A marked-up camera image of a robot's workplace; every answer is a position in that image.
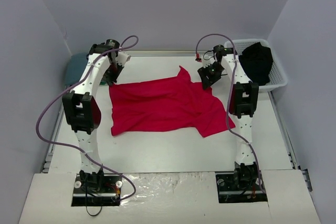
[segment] table surface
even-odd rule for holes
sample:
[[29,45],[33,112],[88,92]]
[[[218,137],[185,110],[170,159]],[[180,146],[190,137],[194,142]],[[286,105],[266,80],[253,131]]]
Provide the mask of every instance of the table surface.
[[[121,72],[118,83],[149,81],[176,76],[182,66],[193,82],[200,81],[201,64],[193,57],[132,57]],[[226,104],[229,77],[213,85],[213,95]],[[111,135],[112,104],[108,87],[98,88],[97,104],[102,113],[97,139],[102,162],[122,173],[218,172],[234,169],[236,137],[228,131],[202,138],[195,128],[169,132],[126,132]],[[260,169],[292,169],[268,93],[260,93],[253,119],[253,147]],[[78,141],[61,120],[57,142],[77,145]],[[77,173],[80,170],[77,150],[55,146],[49,173]]]
[[[35,174],[20,224],[320,224],[300,170],[262,171],[268,202],[219,204],[214,173],[128,174],[137,193],[90,217],[71,207],[75,174]],[[124,181],[122,195],[132,191]],[[88,207],[95,214],[97,207]]]

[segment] red fabric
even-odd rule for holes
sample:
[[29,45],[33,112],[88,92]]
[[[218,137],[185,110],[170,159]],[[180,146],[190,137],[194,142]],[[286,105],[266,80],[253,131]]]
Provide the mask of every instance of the red fabric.
[[[113,136],[126,131],[164,132],[195,127],[202,137],[227,130],[225,110],[212,90],[191,82],[180,66],[176,77],[110,86]],[[231,128],[235,124],[230,119]]]

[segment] gray wall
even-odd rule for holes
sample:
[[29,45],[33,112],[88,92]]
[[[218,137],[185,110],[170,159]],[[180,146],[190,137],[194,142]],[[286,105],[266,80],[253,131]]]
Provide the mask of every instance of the gray wall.
[[336,222],[335,14],[335,0],[288,0],[268,38],[289,79],[277,106],[322,223]]
[[[130,34],[140,36],[138,49],[190,49],[213,32],[236,39],[267,38],[286,1],[44,0],[73,53]],[[205,40],[202,48],[217,42]]]
[[[46,103],[62,88],[69,51],[42,0],[0,0],[0,222],[18,223],[47,145],[35,134]],[[58,106],[46,116],[50,137]]]

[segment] black cloth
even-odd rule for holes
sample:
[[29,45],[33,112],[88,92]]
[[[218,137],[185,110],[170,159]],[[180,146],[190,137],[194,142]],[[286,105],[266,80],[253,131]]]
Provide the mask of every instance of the black cloth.
[[269,83],[269,72],[273,64],[271,49],[264,47],[260,42],[255,43],[239,55],[240,64],[246,75],[253,82],[257,82],[260,86]]

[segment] white plastic basket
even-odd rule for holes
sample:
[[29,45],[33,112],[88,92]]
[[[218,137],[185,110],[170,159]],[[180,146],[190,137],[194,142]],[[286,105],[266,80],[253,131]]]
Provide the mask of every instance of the white plastic basket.
[[[269,73],[268,77],[270,79],[270,82],[266,84],[265,86],[260,86],[259,90],[262,92],[267,92],[267,91],[272,91],[273,89],[276,89],[278,87],[283,87],[287,85],[287,77],[286,74],[278,60],[278,57],[276,56],[274,50],[270,47],[269,43],[264,40],[264,39],[238,39],[238,40],[233,40],[233,43],[235,44],[236,50],[238,55],[241,55],[244,51],[245,48],[260,42],[261,45],[264,47],[269,47],[272,52],[272,57],[273,57],[273,65],[271,72]],[[224,47],[232,47],[231,42],[227,41],[224,44]]]

